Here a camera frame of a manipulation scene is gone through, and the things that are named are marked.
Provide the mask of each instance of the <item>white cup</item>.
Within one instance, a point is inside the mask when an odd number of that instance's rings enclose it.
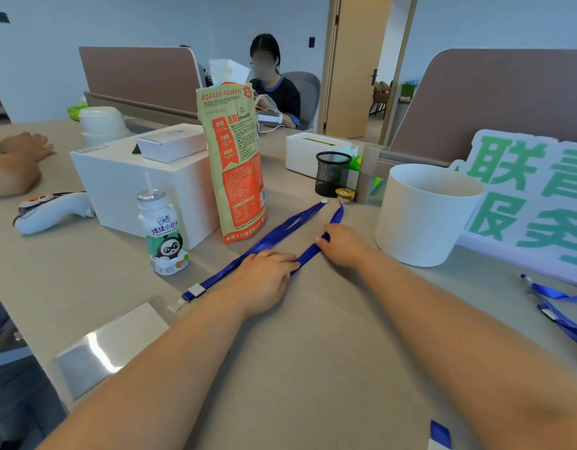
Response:
[[[90,132],[83,132],[82,137],[84,137],[84,142],[87,147],[94,147],[107,142],[113,142],[114,140],[119,140],[125,137],[130,137],[133,135],[129,129],[124,128],[123,131],[119,132],[107,132],[106,134],[91,134]]]
[[[484,193],[464,173],[425,164],[390,169],[376,242],[402,263],[442,264]]]
[[[120,133],[126,129],[124,117],[115,107],[85,107],[78,117],[87,134]]]

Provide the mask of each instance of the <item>black mesh pen holder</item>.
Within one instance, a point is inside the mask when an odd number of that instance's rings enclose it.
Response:
[[[336,197],[337,188],[347,185],[351,156],[339,152],[321,152],[318,160],[318,174],[315,178],[315,192],[324,197]]]

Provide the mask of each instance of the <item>white bowl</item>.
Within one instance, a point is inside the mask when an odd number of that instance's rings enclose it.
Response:
[[[126,129],[124,117],[115,107],[85,107],[78,116],[85,133],[120,133]]]
[[[133,135],[129,129],[124,129],[123,131],[118,132],[106,132],[104,134],[93,134],[91,132],[83,132],[82,136],[84,137],[84,142],[86,143],[87,147],[94,147],[97,145],[101,145],[107,142],[113,142],[114,140],[119,140],[124,137],[130,137]]]

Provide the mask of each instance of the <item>brown partition panel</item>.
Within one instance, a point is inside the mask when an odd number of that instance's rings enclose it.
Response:
[[[91,93],[153,108],[196,113],[200,87],[187,47],[80,47]]]
[[[480,129],[577,142],[577,50],[451,49],[431,61],[390,151],[466,159]]]

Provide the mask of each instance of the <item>white tissue box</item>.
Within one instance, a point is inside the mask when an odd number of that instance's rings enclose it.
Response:
[[[136,143],[144,158],[154,159],[162,163],[170,163],[193,153],[207,150],[205,134],[186,128],[148,134],[140,137]]]
[[[315,178],[318,174],[318,160],[321,152],[346,153],[357,156],[358,148],[351,142],[339,140],[311,132],[300,132],[286,138],[286,168]]]
[[[153,131],[154,134],[186,129],[202,134],[198,125],[181,124]],[[144,237],[138,222],[136,195],[147,189],[148,172],[155,188],[163,189],[180,219],[185,246],[193,249],[219,227],[219,216],[209,152],[200,151],[169,163],[132,154],[142,135],[71,152],[72,160],[91,204],[103,226]]]

